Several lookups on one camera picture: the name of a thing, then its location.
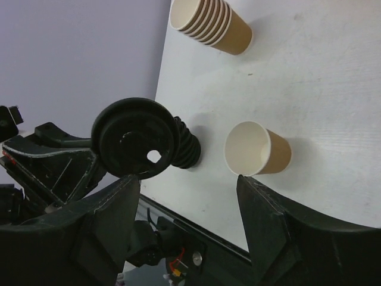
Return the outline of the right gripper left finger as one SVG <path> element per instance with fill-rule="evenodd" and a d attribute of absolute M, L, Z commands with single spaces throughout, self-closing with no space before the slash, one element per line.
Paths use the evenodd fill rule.
<path fill-rule="evenodd" d="M 114 285 L 140 194 L 125 176 L 50 214 L 1 227 L 1 285 Z"/>

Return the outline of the single brown paper cup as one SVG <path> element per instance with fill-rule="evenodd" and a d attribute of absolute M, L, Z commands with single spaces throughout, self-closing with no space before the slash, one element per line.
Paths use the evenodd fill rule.
<path fill-rule="evenodd" d="M 236 175 L 271 175 L 284 171 L 292 159 L 289 142 L 256 122 L 242 122 L 228 134 L 224 159 Z"/>

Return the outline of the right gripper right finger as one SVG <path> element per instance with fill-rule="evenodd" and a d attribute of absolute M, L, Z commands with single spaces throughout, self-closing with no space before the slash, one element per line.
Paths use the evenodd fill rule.
<path fill-rule="evenodd" d="M 340 220 L 240 175 L 255 285 L 380 285 L 380 229 Z"/>

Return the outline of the black coffee cup lid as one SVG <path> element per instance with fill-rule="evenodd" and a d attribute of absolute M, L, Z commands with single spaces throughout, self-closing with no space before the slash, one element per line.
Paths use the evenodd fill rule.
<path fill-rule="evenodd" d="M 91 142 L 108 173 L 144 180 L 171 165 L 180 135 L 174 117 L 163 105 L 147 98 L 125 98 L 98 115 Z"/>

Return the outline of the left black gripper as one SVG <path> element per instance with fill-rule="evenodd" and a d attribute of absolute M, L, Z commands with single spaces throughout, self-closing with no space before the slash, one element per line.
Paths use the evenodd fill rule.
<path fill-rule="evenodd" d="M 1 166 L 21 188 L 1 185 L 1 224 L 20 224 L 85 197 L 106 175 L 89 138 L 52 122 L 2 144 Z"/>

